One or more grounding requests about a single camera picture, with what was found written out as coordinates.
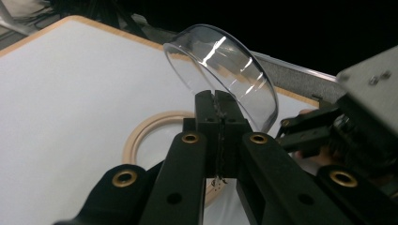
transparent plastic dish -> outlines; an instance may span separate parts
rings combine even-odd
[[[218,27],[193,25],[163,44],[178,77],[195,95],[230,93],[253,131],[268,132],[278,116],[272,81],[251,52]]]

